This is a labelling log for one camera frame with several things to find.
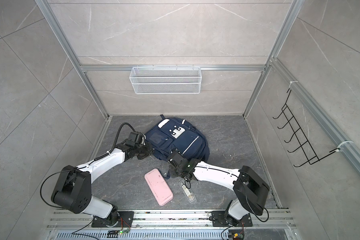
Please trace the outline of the navy blue student backpack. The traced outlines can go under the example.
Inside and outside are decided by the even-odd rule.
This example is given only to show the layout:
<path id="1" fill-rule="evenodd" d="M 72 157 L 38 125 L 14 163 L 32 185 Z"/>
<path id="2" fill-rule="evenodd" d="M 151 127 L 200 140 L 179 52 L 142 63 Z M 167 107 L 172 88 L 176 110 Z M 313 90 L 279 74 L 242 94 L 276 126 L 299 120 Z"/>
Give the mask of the navy blue student backpack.
<path id="1" fill-rule="evenodd" d="M 188 159 L 207 161 L 210 155 L 207 138 L 191 123 L 180 118 L 166 118 L 145 133 L 146 140 L 153 147 L 153 155 L 165 161 L 178 150 Z"/>

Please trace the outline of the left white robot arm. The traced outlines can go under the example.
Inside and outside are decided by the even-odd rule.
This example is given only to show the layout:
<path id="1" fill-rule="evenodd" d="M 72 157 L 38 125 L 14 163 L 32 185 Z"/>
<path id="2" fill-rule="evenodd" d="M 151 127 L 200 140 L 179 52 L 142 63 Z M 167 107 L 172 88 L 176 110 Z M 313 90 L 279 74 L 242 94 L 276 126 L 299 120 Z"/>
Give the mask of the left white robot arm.
<path id="1" fill-rule="evenodd" d="M 75 214 L 88 214 L 102 219 L 109 218 L 117 208 L 92 195 L 92 183 L 113 167 L 134 157 L 139 160 L 151 155 L 152 144 L 142 133 L 131 132 L 129 137 L 110 151 L 88 163 L 66 166 L 52 192 L 51 201 Z"/>

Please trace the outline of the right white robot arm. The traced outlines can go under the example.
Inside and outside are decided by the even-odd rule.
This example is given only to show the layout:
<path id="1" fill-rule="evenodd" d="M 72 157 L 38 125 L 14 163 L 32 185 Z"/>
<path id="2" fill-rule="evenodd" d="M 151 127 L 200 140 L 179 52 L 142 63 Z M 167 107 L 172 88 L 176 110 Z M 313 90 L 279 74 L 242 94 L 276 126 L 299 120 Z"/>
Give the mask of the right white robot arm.
<path id="1" fill-rule="evenodd" d="M 177 151 L 170 154 L 168 163 L 186 181 L 205 181 L 232 190 L 236 198 L 226 209 L 225 218 L 229 221 L 240 221 L 247 214 L 263 215 L 270 187 L 250 167 L 226 169 L 198 159 L 187 160 Z"/>

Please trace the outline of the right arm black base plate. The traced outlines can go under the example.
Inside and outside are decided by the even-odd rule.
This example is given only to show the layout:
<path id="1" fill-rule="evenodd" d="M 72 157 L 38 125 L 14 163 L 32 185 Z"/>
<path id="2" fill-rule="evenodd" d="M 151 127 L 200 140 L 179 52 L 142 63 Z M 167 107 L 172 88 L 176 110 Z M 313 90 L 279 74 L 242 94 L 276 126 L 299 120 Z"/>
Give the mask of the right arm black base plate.
<path id="1" fill-rule="evenodd" d="M 242 217 L 240 220 L 230 216 L 226 211 L 212 211 L 209 220 L 214 227 L 252 227 L 253 222 L 249 214 Z"/>

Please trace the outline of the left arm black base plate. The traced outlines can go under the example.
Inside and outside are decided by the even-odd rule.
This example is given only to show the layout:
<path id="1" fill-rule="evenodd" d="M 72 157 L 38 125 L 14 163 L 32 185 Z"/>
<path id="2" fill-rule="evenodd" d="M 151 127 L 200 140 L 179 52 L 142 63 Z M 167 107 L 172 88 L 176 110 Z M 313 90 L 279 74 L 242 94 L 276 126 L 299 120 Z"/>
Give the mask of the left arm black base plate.
<path id="1" fill-rule="evenodd" d="M 134 211 L 112 212 L 106 219 L 95 217 L 92 228 L 130 228 L 134 219 Z"/>

